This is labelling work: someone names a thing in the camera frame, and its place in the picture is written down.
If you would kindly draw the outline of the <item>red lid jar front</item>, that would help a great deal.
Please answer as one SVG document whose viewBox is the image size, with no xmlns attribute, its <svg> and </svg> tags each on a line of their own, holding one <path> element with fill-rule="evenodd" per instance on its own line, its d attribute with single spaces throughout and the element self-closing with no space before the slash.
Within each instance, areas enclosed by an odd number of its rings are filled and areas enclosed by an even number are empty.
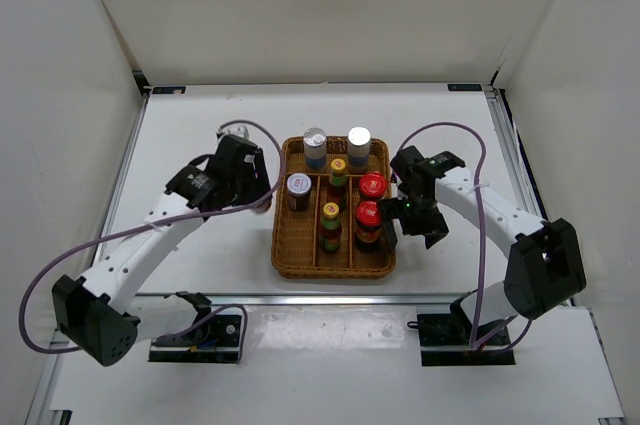
<svg viewBox="0 0 640 425">
<path fill-rule="evenodd" d="M 375 201 L 362 201 L 356 209 L 356 246 L 364 251 L 375 250 L 381 242 L 382 218 Z"/>
</svg>

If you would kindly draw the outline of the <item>red lid jar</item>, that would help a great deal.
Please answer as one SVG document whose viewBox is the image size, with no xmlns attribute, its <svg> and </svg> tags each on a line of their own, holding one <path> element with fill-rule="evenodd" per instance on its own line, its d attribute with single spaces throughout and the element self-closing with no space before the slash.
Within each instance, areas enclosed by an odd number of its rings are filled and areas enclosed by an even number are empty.
<svg viewBox="0 0 640 425">
<path fill-rule="evenodd" d="M 379 172 L 366 173 L 359 179 L 358 190 L 361 202 L 382 200 L 386 197 L 388 189 L 388 180 Z"/>
<path fill-rule="evenodd" d="M 364 251 L 375 250 L 381 242 L 382 218 L 375 201 L 362 201 L 356 209 L 356 246 Z"/>
</svg>

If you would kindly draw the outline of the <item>silver lid jar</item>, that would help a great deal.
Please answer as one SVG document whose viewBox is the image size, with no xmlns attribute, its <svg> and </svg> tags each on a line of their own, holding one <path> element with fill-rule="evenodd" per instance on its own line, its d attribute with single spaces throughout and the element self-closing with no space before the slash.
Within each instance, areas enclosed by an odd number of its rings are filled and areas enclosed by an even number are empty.
<svg viewBox="0 0 640 425">
<path fill-rule="evenodd" d="M 265 214 L 269 211 L 269 209 L 271 208 L 271 203 L 270 202 L 265 202 L 257 207 L 255 207 L 252 212 L 256 215 L 262 215 Z"/>
<path fill-rule="evenodd" d="M 312 189 L 311 178 L 305 173 L 293 173 L 286 181 L 287 203 L 291 210 L 299 212 L 309 207 Z"/>
</svg>

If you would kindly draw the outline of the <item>green cap sauce bottle front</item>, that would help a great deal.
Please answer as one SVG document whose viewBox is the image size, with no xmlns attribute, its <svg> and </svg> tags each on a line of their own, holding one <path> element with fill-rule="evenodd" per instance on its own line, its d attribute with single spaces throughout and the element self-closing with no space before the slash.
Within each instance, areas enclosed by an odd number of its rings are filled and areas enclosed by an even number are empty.
<svg viewBox="0 0 640 425">
<path fill-rule="evenodd" d="M 319 228 L 320 248 L 328 253 L 337 252 L 341 246 L 342 222 L 339 205 L 327 202 L 322 208 Z"/>
</svg>

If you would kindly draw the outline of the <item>blue label shaker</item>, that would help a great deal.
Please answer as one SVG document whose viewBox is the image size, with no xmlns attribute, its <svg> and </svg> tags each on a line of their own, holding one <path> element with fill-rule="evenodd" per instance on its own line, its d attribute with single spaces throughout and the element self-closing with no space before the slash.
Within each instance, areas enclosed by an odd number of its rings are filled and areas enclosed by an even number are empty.
<svg viewBox="0 0 640 425">
<path fill-rule="evenodd" d="M 317 127 L 309 128 L 303 135 L 306 166 L 313 171 L 323 171 L 327 161 L 327 136 Z"/>
<path fill-rule="evenodd" d="M 371 133 L 365 127 L 353 127 L 347 135 L 347 165 L 354 174 L 366 171 L 371 148 Z"/>
</svg>

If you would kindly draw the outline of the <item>blue label shaker front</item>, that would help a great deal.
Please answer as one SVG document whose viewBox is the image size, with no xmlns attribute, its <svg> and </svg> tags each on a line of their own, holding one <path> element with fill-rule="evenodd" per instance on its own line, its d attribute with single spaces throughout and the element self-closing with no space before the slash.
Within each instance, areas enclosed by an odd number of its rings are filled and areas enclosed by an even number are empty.
<svg viewBox="0 0 640 425">
<path fill-rule="evenodd" d="M 366 171 L 371 148 L 371 133 L 365 127 L 353 127 L 347 135 L 347 165 L 354 174 Z"/>
</svg>

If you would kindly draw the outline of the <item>silver lid jar front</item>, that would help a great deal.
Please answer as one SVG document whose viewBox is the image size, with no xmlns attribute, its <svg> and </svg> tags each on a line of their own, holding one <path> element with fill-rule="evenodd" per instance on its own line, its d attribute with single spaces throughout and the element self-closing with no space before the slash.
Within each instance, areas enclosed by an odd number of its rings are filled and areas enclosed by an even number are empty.
<svg viewBox="0 0 640 425">
<path fill-rule="evenodd" d="M 271 208 L 271 203 L 270 202 L 265 202 L 257 207 L 255 207 L 252 212 L 256 215 L 262 215 L 265 214 L 269 211 L 269 209 Z"/>
</svg>

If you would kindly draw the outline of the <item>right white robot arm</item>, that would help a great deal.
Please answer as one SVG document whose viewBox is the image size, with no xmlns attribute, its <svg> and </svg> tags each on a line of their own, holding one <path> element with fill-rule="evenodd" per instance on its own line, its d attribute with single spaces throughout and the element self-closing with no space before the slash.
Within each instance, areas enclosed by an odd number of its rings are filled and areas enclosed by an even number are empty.
<svg viewBox="0 0 640 425">
<path fill-rule="evenodd" d="M 427 248 L 444 239 L 449 229 L 438 208 L 444 205 L 483 231 L 507 259 L 503 280 L 451 304 L 449 332 L 458 343 L 470 345 L 512 317 L 536 320 L 586 288 L 577 232 L 568 221 L 546 221 L 480 187 L 464 161 L 448 151 L 424 157 L 410 146 L 390 166 L 399 195 L 380 201 L 379 210 L 391 247 L 396 226 L 423 237 Z"/>
</svg>

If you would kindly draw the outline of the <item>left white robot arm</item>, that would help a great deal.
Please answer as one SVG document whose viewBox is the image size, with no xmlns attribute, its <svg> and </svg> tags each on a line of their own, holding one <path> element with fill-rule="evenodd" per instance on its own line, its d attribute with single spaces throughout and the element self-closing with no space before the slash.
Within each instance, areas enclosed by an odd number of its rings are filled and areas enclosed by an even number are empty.
<svg viewBox="0 0 640 425">
<path fill-rule="evenodd" d="M 78 278 L 52 288 L 59 330 L 103 366 L 138 342 L 197 346 L 209 339 L 211 303 L 201 293 L 175 292 L 151 303 L 136 294 L 178 245 L 210 213 L 270 205 L 264 154 L 253 142 L 224 135 L 212 154 L 199 156 L 165 186 L 141 233 L 125 237 Z"/>
</svg>

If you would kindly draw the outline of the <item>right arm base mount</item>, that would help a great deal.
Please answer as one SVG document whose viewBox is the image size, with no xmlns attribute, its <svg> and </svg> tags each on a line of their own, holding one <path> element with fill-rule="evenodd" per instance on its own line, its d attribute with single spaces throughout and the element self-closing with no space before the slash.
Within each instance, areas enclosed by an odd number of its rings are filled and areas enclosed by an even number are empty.
<svg viewBox="0 0 640 425">
<path fill-rule="evenodd" d="M 407 323 L 418 333 L 423 367 L 476 367 L 515 365 L 514 352 L 504 351 L 511 344 L 507 328 L 474 351 L 469 346 L 471 323 L 458 300 L 446 312 L 418 313 Z"/>
</svg>

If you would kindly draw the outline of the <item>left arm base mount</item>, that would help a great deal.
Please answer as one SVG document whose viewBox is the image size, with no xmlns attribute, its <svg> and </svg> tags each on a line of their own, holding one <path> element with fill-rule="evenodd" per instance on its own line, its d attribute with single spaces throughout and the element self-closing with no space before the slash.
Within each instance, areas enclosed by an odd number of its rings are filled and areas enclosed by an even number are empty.
<svg viewBox="0 0 640 425">
<path fill-rule="evenodd" d="M 239 364 L 244 353 L 248 312 L 243 305 L 216 307 L 201 293 L 178 292 L 196 311 L 197 328 L 151 342 L 151 363 Z"/>
</svg>

